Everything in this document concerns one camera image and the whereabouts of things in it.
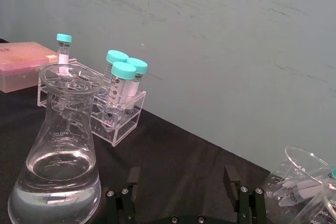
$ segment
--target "wall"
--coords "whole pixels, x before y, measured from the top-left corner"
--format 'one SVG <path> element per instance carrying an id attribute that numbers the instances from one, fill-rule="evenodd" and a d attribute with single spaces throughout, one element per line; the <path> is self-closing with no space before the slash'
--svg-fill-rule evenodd
<path id="1" fill-rule="evenodd" d="M 0 4 L 7 40 L 56 49 L 72 34 L 72 56 L 99 71 L 111 48 L 148 61 L 147 110 L 258 165 L 288 144 L 335 160 L 334 0 Z"/>

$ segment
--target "glass flask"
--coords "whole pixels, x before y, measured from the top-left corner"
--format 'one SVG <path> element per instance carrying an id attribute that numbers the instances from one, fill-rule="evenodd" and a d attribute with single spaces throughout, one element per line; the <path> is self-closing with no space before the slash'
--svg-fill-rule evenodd
<path id="1" fill-rule="evenodd" d="M 47 110 L 8 200 L 15 224 L 85 223 L 101 196 L 90 114 L 102 85 L 92 71 L 52 65 L 40 71 Z"/>

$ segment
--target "bolt head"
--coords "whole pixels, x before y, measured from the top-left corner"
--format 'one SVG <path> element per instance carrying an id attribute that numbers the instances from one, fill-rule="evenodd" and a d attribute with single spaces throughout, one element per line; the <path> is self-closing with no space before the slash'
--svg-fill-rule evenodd
<path id="1" fill-rule="evenodd" d="M 178 220 L 179 220 L 179 219 L 178 219 L 177 217 L 172 217 L 172 218 L 171 218 L 171 223 L 172 223 L 172 224 L 176 224 L 176 223 L 178 223 Z"/>
<path id="2" fill-rule="evenodd" d="M 198 223 L 199 223 L 199 224 L 203 224 L 204 222 L 205 222 L 204 217 L 200 216 L 200 217 L 198 218 Z"/>
<path id="3" fill-rule="evenodd" d="M 246 193 L 248 191 L 247 187 L 246 186 L 241 186 L 240 188 L 244 193 Z"/>
<path id="4" fill-rule="evenodd" d="M 128 189 L 127 189 L 127 188 L 122 189 L 122 190 L 121 190 L 121 193 L 122 193 L 122 194 L 128 194 Z"/>
<path id="5" fill-rule="evenodd" d="M 107 192 L 107 196 L 111 197 L 111 196 L 113 196 L 113 195 L 114 195 L 114 191 L 108 191 L 108 192 Z"/>
<path id="6" fill-rule="evenodd" d="M 261 188 L 256 188 L 256 193 L 257 194 L 263 194 L 264 191 Z"/>

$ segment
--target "black table surface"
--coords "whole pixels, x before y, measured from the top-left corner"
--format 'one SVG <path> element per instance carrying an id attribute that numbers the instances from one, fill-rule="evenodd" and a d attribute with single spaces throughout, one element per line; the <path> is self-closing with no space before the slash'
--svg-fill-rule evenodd
<path id="1" fill-rule="evenodd" d="M 36 96 L 36 87 L 0 91 L 0 223 L 10 223 L 7 199 L 45 117 Z M 173 214 L 235 221 L 222 182 L 224 165 L 235 165 L 249 188 L 261 186 L 269 174 L 147 111 L 117 147 L 93 138 L 102 186 L 124 187 L 130 168 L 141 166 L 135 203 L 138 223 Z"/>

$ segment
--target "pink box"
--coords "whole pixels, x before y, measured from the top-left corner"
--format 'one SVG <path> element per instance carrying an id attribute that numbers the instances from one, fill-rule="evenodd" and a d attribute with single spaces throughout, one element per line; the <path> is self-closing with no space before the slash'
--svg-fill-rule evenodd
<path id="1" fill-rule="evenodd" d="M 40 68 L 57 61 L 57 53 L 36 42 L 0 44 L 0 90 L 8 93 L 37 85 Z"/>

